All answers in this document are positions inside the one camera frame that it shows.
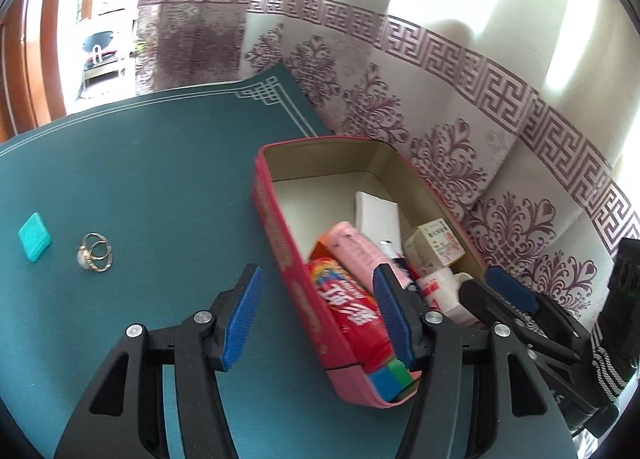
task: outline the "pink tube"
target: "pink tube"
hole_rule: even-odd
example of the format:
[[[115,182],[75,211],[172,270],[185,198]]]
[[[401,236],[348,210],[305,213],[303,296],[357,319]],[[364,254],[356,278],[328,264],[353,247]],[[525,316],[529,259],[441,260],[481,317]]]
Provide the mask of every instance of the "pink tube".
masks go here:
[[[379,264],[389,264],[398,282],[405,289],[411,279],[396,266],[373,242],[350,223],[342,221],[322,236],[322,242],[357,281],[373,293],[373,270]]]

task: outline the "orange box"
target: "orange box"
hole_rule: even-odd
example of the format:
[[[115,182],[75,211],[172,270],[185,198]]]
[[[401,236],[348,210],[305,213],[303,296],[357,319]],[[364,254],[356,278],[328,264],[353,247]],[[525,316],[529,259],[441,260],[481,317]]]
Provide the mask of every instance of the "orange box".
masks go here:
[[[337,394],[346,402],[386,409],[316,292],[305,263],[326,249],[318,238],[340,221],[355,221],[360,190],[398,203],[402,238],[444,218],[465,249],[451,266],[476,279],[486,266],[436,191],[388,144],[345,136],[305,138],[264,146],[255,160],[254,204],[284,284]]]

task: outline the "white curtain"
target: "white curtain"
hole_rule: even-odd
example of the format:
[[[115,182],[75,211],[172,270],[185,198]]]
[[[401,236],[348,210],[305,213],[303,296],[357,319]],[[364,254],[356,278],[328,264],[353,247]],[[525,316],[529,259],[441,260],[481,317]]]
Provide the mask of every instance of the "white curtain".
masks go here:
[[[138,35],[139,93],[284,60],[329,128],[414,163],[487,264],[593,324],[640,231],[640,38],[618,0],[140,0]]]

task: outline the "red candy package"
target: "red candy package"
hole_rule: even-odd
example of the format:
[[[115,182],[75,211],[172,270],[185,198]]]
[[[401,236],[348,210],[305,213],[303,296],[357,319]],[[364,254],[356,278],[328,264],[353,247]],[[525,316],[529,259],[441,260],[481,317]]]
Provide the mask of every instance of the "red candy package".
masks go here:
[[[377,371],[394,354],[375,300],[334,259],[316,259],[307,267],[364,371]]]

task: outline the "turquoise eraser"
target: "turquoise eraser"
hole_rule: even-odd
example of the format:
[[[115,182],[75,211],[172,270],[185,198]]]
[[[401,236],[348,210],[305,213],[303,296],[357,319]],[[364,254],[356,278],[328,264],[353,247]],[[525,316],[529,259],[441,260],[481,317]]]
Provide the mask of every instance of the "turquoise eraser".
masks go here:
[[[404,389],[404,386],[400,384],[394,373],[387,366],[370,373],[369,379],[375,385],[380,397],[385,401],[391,401]]]
[[[37,212],[32,214],[18,230],[18,237],[20,237],[22,248],[31,262],[37,261],[47,246],[51,244],[49,230],[44,226],[44,222]]]

